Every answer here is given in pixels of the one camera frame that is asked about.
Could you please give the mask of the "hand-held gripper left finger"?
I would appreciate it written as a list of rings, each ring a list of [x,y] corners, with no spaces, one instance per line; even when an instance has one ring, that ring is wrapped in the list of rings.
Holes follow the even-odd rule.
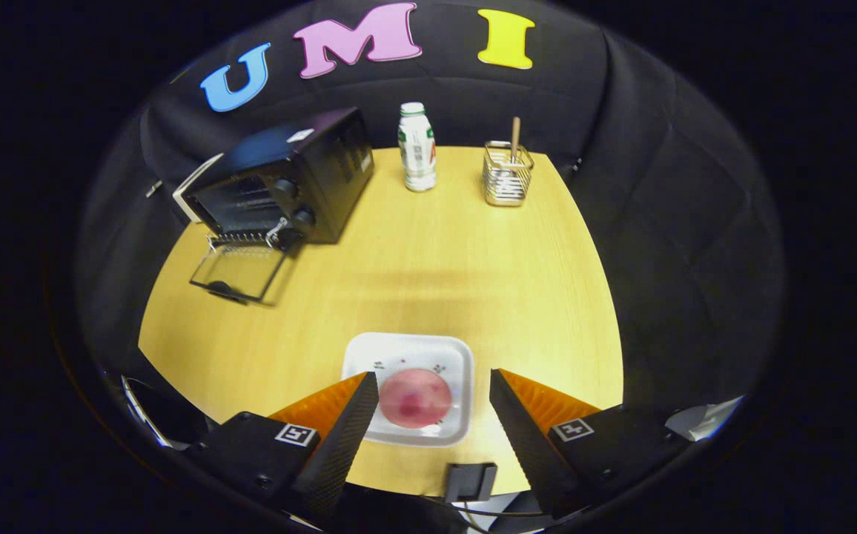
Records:
[[[260,506],[329,524],[378,401],[375,373],[357,373],[272,415],[240,412],[188,457]]]

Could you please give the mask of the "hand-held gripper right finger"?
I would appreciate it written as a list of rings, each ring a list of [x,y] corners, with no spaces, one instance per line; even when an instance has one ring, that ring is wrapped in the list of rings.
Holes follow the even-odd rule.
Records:
[[[689,446],[649,413],[595,408],[507,369],[490,372],[489,402],[538,506],[555,519],[615,500]]]

